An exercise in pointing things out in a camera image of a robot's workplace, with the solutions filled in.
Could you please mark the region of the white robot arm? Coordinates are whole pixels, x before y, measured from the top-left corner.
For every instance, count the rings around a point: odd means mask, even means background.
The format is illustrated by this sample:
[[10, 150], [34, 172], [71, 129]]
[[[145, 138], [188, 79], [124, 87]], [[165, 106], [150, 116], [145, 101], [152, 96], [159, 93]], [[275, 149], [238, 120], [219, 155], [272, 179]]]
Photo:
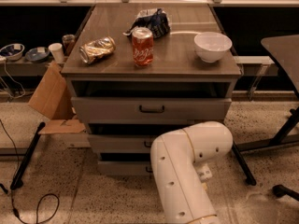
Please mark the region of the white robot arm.
[[229, 129], [216, 121], [198, 123], [158, 136], [150, 162], [167, 224], [221, 224], [203, 183], [206, 162], [233, 145]]

